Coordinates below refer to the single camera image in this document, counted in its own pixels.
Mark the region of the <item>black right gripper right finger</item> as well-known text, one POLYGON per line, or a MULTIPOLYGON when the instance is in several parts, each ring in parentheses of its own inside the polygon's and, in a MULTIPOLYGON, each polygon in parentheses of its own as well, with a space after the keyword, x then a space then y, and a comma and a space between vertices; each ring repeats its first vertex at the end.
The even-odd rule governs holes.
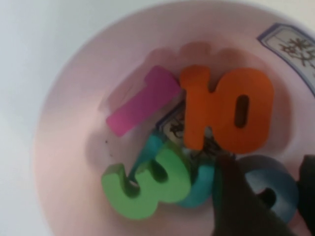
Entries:
POLYGON ((298 210, 304 219, 309 231, 315 235, 315 156, 307 154, 304 156, 299 168, 298 210))

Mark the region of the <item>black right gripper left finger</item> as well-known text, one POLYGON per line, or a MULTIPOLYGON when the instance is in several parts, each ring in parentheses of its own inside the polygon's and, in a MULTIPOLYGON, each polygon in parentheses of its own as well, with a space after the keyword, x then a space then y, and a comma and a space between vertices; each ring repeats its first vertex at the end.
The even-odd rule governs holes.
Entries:
POLYGON ((291 236, 293 232, 251 190, 238 163, 216 158, 213 185, 214 236, 291 236))

